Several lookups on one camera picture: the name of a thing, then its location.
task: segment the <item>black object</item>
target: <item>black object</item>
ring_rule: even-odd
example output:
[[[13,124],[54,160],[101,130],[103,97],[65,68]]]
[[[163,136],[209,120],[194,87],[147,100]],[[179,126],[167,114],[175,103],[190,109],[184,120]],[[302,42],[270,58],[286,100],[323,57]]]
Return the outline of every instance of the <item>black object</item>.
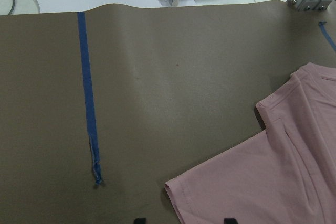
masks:
[[[146,218],[135,219],[134,224],[146,224]]]
[[[238,224],[238,222],[234,218],[229,218],[229,219],[225,218],[224,219],[224,224]]]

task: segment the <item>blue tape strip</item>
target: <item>blue tape strip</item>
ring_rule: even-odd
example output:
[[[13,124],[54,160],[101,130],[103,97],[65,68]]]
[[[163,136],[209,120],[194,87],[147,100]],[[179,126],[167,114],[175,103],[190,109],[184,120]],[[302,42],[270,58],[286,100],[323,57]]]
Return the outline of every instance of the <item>blue tape strip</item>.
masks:
[[[325,29],[324,25],[325,25],[326,21],[320,21],[319,22],[319,27],[324,35],[324,37],[327,39],[327,41],[329,42],[329,44],[331,45],[331,47],[334,49],[334,51],[336,52],[336,45],[334,43],[334,41],[332,41],[331,37],[329,36],[327,30]]]
[[[90,139],[90,147],[92,153],[92,170],[96,178],[96,184],[99,185],[102,182],[101,169],[100,169],[100,157],[99,146],[96,126],[96,116],[94,113],[95,103],[93,100],[93,89],[91,80],[90,69],[90,57],[89,48],[86,34],[86,23],[84,12],[77,13],[78,18],[78,30],[79,30],[79,42],[80,52],[82,58],[82,72],[84,83],[84,95],[85,95],[85,109],[86,109],[86,124]]]

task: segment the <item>blue object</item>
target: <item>blue object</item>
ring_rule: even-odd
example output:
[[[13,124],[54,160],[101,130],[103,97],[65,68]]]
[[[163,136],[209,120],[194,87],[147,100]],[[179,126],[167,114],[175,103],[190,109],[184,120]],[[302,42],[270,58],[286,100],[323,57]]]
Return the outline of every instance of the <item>blue object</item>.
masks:
[[[86,124],[87,124],[87,130],[89,134],[90,147],[91,147],[91,153],[92,153],[92,170],[93,170],[93,174],[95,175],[96,184],[99,185],[102,182],[102,178],[101,178],[101,169],[100,169],[100,164],[99,164],[100,162],[99,146],[98,146],[96,116],[94,113],[95,103],[93,100],[90,57],[89,57],[89,48],[88,48],[88,41],[87,41],[87,34],[86,34],[86,23],[85,23],[84,12],[78,12],[77,19],[78,19],[80,52],[81,52],[81,59],[82,59]]]
[[[334,41],[332,41],[331,37],[329,36],[327,30],[325,29],[324,25],[325,23],[327,23],[326,21],[320,21],[319,22],[319,27],[324,35],[324,37],[327,39],[327,41],[329,42],[329,44],[331,45],[331,47],[334,49],[334,51],[336,52],[336,45],[334,43]]]

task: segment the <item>clothing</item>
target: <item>clothing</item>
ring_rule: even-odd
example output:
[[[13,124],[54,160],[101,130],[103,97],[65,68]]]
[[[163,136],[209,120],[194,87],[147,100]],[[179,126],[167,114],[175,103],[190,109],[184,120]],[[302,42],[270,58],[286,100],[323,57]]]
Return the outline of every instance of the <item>clothing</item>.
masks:
[[[181,223],[335,223],[336,69],[309,63],[256,107],[264,131],[166,183]]]

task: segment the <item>pink fabric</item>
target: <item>pink fabric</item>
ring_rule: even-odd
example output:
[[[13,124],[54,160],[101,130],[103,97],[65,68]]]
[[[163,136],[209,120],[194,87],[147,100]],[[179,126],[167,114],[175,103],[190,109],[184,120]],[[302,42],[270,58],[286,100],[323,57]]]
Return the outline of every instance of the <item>pink fabric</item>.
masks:
[[[257,109],[266,130],[166,183],[181,223],[336,223],[336,69],[301,67]]]

